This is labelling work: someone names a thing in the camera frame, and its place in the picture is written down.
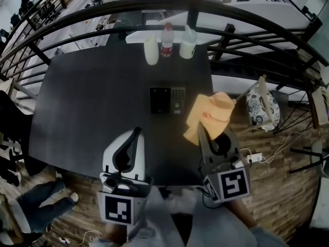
black table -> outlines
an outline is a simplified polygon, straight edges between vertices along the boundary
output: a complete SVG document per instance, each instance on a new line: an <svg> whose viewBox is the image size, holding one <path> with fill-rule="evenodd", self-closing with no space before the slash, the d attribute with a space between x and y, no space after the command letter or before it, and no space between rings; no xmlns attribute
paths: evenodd
<svg viewBox="0 0 329 247"><path fill-rule="evenodd" d="M113 44L54 57L42 83L30 134L29 154L50 165L99 177L103 152L137 126L145 134L147 174L156 185L201 184L199 147L183 137L198 94L211 95L207 50L146 63L142 44ZM185 86L180 115L150 112L149 87Z"/></svg>

desk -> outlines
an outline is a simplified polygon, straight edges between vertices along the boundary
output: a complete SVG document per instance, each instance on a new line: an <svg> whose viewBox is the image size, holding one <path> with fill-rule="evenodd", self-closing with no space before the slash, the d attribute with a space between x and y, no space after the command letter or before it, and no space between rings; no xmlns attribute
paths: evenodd
<svg viewBox="0 0 329 247"><path fill-rule="evenodd" d="M103 152L120 134L139 126L145 134L147 174L156 185L201 184L199 147L183 137L196 96L211 95L205 46L194 57L146 63L142 44L116 44L54 57L42 83L29 154L50 165L91 177L102 172ZM149 87L184 85L185 112L152 115Z"/></svg>

bottle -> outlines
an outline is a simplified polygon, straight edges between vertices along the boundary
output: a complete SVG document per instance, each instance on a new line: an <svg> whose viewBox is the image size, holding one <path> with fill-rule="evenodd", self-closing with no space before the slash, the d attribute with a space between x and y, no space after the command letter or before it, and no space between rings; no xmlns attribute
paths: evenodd
<svg viewBox="0 0 329 247"><path fill-rule="evenodd" d="M170 57L173 51L174 31L171 23L166 23L161 35L161 55Z"/></svg>

yellow towel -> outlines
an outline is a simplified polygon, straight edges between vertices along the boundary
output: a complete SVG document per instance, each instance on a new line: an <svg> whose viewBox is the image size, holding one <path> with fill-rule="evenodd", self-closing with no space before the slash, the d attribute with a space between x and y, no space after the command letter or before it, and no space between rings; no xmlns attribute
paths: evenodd
<svg viewBox="0 0 329 247"><path fill-rule="evenodd" d="M226 93L216 93L211 97L199 94L187 118L188 130L184 137L199 145L197 126L199 122L206 128L210 139L217 138L230 122L230 116L236 101Z"/></svg>

